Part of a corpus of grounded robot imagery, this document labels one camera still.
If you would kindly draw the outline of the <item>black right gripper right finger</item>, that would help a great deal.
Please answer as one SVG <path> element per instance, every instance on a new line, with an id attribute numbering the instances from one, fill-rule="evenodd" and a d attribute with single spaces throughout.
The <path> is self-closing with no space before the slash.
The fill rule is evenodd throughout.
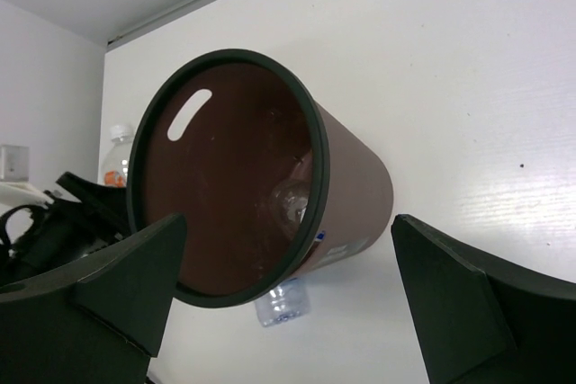
<path id="1" fill-rule="evenodd" d="M 391 236 L 432 383 L 573 383 L 575 285 L 407 214 Z"/>

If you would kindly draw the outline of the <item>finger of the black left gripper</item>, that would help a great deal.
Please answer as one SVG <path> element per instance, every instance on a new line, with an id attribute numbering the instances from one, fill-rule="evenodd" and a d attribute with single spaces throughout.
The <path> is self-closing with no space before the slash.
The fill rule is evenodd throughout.
<path id="1" fill-rule="evenodd" d="M 61 175 L 56 184 L 78 198 L 87 210 L 114 228 L 116 233 L 130 234 L 125 187 L 92 183 L 70 172 Z"/>

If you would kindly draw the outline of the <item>clear plastic bottle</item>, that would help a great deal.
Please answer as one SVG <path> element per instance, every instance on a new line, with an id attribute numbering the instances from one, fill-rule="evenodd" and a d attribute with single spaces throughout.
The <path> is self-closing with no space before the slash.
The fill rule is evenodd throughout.
<path id="1" fill-rule="evenodd" d="M 277 184 L 270 195 L 269 208 L 274 223 L 289 240 L 294 239 L 305 216 L 311 193 L 312 165 L 311 150 L 297 157 L 288 177 Z"/>

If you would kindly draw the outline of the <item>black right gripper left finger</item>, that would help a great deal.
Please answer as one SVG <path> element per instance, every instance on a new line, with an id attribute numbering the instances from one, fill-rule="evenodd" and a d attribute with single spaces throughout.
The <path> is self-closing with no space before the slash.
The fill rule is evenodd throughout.
<path id="1" fill-rule="evenodd" d="M 142 383 L 158 356 L 185 248 L 171 215 L 1 289 L 3 383 Z"/>

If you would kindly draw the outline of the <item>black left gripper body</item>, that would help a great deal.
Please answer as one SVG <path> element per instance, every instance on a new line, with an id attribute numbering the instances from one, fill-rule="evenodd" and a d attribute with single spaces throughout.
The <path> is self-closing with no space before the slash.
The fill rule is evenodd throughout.
<path id="1" fill-rule="evenodd" d="M 28 211 L 31 225 L 17 239 L 7 232 L 10 218 Z M 24 204 L 1 215 L 3 286 L 56 269 L 118 243 L 130 235 L 126 204 L 57 199 L 47 207 Z"/>

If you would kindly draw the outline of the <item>brown plastic waste bin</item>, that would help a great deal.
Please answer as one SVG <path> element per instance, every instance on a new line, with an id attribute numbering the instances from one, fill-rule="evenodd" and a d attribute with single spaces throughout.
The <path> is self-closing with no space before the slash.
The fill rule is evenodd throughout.
<path id="1" fill-rule="evenodd" d="M 269 199 L 310 150 L 308 206 L 289 240 Z M 287 67 L 219 49 L 179 68 L 146 109 L 127 206 L 136 231 L 181 214 L 187 237 L 175 297 L 230 308 L 372 246 L 390 222 L 393 187 L 383 161 Z"/>

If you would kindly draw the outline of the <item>blue label water bottle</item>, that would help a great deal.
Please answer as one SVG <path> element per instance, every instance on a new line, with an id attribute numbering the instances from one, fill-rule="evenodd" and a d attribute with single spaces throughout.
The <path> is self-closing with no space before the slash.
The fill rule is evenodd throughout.
<path id="1" fill-rule="evenodd" d="M 262 327 L 277 326 L 305 316 L 311 312 L 310 303 L 305 281 L 301 278 L 284 281 L 254 302 Z"/>

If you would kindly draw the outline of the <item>orange label clear bottle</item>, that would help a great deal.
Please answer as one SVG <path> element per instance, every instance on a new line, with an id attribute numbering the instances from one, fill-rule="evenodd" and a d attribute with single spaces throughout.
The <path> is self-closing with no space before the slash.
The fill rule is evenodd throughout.
<path id="1" fill-rule="evenodd" d="M 128 180 L 134 128 L 130 124 L 110 127 L 112 147 L 103 159 L 101 175 L 104 186 L 125 187 Z"/>

